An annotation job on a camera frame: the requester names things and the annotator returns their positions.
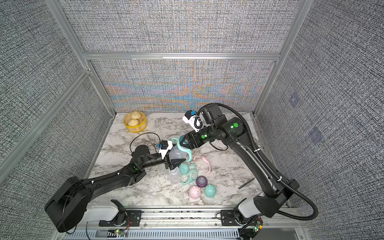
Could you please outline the clear bottle front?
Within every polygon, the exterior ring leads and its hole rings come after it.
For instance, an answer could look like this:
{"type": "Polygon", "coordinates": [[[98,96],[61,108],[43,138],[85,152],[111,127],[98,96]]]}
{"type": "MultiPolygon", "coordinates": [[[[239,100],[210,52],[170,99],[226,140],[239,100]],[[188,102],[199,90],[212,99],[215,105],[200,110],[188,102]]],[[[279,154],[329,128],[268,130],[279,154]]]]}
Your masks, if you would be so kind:
{"type": "Polygon", "coordinates": [[[182,174],[178,167],[174,168],[173,170],[169,170],[168,173],[171,184],[177,184],[181,182],[182,174]]]}

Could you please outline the aluminium front rail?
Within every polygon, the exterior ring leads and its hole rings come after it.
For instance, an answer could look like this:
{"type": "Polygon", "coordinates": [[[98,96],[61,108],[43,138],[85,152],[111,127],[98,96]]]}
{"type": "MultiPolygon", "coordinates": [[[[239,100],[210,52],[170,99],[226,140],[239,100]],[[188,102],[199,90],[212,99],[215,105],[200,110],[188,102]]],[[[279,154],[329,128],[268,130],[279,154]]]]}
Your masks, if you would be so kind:
{"type": "Polygon", "coordinates": [[[222,226],[220,220],[221,210],[234,210],[230,206],[193,206],[191,208],[170,206],[157,208],[126,208],[118,210],[117,207],[94,205],[86,209],[81,217],[79,214],[67,217],[64,226],[59,227],[60,232],[71,231],[75,227],[83,227],[93,223],[99,227],[99,221],[111,221],[118,213],[126,210],[141,210],[142,218],[138,227],[131,228],[242,228],[243,226],[222,226]]]}

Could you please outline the yellow steamer basket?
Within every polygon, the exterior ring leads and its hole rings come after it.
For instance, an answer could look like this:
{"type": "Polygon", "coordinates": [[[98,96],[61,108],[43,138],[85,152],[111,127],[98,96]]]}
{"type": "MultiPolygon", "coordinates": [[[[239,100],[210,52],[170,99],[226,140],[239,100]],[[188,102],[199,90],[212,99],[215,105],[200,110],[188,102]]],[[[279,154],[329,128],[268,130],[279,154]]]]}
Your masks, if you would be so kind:
{"type": "Polygon", "coordinates": [[[127,114],[124,117],[123,123],[130,133],[139,133],[148,125],[146,115],[140,111],[133,111],[127,114]]]}

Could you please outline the mint bottle cap middle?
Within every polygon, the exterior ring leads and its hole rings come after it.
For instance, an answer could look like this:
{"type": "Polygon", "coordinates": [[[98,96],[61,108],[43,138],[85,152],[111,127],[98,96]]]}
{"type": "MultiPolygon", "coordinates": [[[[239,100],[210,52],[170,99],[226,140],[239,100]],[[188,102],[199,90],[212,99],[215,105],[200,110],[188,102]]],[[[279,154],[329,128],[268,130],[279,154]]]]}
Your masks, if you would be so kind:
{"type": "Polygon", "coordinates": [[[190,172],[190,166],[186,163],[181,163],[179,165],[179,170],[182,176],[186,176],[190,172]]]}

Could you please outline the mint bottle cap front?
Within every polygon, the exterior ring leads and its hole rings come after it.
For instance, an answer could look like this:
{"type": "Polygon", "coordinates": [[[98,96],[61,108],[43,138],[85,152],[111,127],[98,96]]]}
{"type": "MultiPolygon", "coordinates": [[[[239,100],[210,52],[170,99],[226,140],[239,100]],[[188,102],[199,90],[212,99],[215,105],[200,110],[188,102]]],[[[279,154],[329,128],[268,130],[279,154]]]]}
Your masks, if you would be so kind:
{"type": "Polygon", "coordinates": [[[212,199],[212,198],[214,198],[214,197],[216,196],[216,194],[217,194],[217,188],[216,188],[214,185],[212,185],[212,184],[208,184],[208,185],[206,185],[205,188],[204,188],[204,194],[205,194],[205,196],[206,196],[207,198],[212,199]]]}

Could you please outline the purple nipple collar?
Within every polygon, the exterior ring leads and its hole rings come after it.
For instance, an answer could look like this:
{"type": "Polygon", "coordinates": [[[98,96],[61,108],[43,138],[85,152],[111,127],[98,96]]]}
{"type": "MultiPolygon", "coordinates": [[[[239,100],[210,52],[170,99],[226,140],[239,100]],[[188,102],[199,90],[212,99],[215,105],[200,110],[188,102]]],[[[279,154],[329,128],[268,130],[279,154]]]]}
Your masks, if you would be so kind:
{"type": "Polygon", "coordinates": [[[205,188],[208,185],[208,179],[205,176],[198,176],[196,179],[196,185],[199,188],[205,188]]]}

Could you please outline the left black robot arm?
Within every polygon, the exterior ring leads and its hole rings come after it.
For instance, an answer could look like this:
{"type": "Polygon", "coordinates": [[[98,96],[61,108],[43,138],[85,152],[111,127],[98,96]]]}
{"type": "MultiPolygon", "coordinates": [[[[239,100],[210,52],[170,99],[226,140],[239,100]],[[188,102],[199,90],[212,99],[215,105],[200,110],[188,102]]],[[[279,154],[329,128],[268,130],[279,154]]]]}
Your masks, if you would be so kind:
{"type": "Polygon", "coordinates": [[[164,165],[175,170],[184,161],[185,157],[172,159],[168,150],[152,154],[149,147],[140,145],[132,152],[130,163],[120,170],[96,178],[67,179],[46,203],[45,212],[59,233],[73,234],[81,221],[104,221],[122,226],[128,216],[126,208],[118,200],[111,200],[104,206],[92,206],[91,201],[115,189],[138,183],[146,175],[148,167],[164,165]]]}

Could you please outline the pink bottle cap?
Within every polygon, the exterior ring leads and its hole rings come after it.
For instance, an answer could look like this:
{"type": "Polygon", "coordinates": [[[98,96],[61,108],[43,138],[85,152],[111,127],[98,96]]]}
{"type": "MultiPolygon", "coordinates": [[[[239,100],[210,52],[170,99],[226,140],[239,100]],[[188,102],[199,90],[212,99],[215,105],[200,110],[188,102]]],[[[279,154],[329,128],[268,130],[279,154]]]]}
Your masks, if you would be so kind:
{"type": "Polygon", "coordinates": [[[201,197],[201,188],[199,188],[198,186],[191,186],[188,194],[191,199],[197,200],[201,197]]]}

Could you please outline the lower beige bun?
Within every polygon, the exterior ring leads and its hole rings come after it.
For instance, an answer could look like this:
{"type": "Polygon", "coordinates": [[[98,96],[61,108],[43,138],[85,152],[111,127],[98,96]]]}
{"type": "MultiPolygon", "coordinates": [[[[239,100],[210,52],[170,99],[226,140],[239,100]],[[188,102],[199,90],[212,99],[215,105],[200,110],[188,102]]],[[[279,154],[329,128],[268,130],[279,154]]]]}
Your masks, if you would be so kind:
{"type": "Polygon", "coordinates": [[[134,127],[140,124],[140,121],[138,119],[130,119],[128,121],[128,126],[129,127],[134,127]]]}

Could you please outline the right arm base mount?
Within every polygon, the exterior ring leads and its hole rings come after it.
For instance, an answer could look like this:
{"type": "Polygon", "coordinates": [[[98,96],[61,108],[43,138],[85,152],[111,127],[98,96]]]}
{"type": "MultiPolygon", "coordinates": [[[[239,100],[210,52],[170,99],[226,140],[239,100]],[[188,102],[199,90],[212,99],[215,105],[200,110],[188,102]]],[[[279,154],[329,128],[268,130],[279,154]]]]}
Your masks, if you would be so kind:
{"type": "Polygon", "coordinates": [[[222,226],[244,226],[246,225],[250,218],[245,218],[240,213],[234,210],[221,210],[220,211],[220,220],[222,226]]]}

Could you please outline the clear baby bottle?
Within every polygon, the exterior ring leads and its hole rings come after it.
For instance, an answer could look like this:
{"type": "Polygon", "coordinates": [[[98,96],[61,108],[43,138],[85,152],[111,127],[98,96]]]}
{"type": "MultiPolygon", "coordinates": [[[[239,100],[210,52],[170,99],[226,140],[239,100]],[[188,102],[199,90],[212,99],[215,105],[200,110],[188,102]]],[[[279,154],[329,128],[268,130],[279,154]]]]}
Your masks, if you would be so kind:
{"type": "Polygon", "coordinates": [[[178,141],[173,142],[175,145],[169,153],[170,160],[173,159],[188,159],[188,151],[186,148],[182,147],[178,141]]]}

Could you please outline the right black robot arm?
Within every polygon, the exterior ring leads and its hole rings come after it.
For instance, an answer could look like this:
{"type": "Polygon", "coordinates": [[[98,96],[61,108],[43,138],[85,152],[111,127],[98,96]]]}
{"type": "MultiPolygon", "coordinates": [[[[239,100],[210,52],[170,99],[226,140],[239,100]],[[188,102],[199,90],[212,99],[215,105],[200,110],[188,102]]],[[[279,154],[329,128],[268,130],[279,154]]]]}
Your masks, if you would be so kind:
{"type": "Polygon", "coordinates": [[[289,180],[272,165],[255,143],[245,120],[224,119],[219,125],[213,123],[198,132],[191,131],[181,141],[193,150],[214,140],[231,148],[247,165],[262,188],[262,193],[241,201],[234,208],[239,221],[248,220],[255,215],[272,218],[275,214],[295,220],[302,219],[280,210],[293,194],[298,195],[299,184],[294,179],[289,180]]]}

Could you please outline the mint bottle cap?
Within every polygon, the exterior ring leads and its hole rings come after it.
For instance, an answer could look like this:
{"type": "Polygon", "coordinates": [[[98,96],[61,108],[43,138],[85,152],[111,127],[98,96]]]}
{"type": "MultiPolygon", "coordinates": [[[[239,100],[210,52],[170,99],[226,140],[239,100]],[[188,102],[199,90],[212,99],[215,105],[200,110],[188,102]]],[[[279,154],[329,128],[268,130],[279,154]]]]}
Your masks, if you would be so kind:
{"type": "Polygon", "coordinates": [[[186,176],[190,172],[190,166],[186,163],[181,163],[179,165],[179,170],[182,176],[186,176]]]}
{"type": "Polygon", "coordinates": [[[216,196],[216,194],[217,194],[217,188],[216,188],[214,185],[212,185],[212,184],[208,184],[208,185],[206,185],[205,188],[204,188],[204,194],[205,194],[205,196],[206,196],[207,198],[212,199],[212,198],[214,198],[214,197],[216,196]]]}

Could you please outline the beige bun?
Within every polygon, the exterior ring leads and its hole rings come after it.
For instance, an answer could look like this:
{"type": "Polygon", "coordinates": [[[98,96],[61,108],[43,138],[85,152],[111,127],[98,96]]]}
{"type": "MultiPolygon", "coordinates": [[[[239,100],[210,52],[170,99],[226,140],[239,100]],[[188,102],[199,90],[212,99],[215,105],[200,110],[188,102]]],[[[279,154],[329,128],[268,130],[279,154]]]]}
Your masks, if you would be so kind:
{"type": "Polygon", "coordinates": [[[138,120],[138,119],[140,119],[142,117],[142,114],[140,112],[138,112],[138,111],[133,111],[133,112],[130,113],[130,117],[132,119],[137,119],[138,120]]]}
{"type": "Polygon", "coordinates": [[[134,127],[140,124],[140,121],[138,119],[130,119],[128,121],[128,126],[129,127],[134,127]]]}

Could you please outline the upper beige bun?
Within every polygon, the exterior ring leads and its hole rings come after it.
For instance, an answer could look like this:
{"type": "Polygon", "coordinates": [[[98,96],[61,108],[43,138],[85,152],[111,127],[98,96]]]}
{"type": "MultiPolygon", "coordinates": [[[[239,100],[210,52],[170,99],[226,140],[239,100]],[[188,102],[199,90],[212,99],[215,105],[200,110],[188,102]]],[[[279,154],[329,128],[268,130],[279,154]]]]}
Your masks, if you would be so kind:
{"type": "Polygon", "coordinates": [[[138,111],[133,111],[133,112],[130,113],[130,117],[132,119],[137,119],[138,120],[138,119],[140,119],[142,117],[142,114],[140,112],[138,112],[138,111]]]}

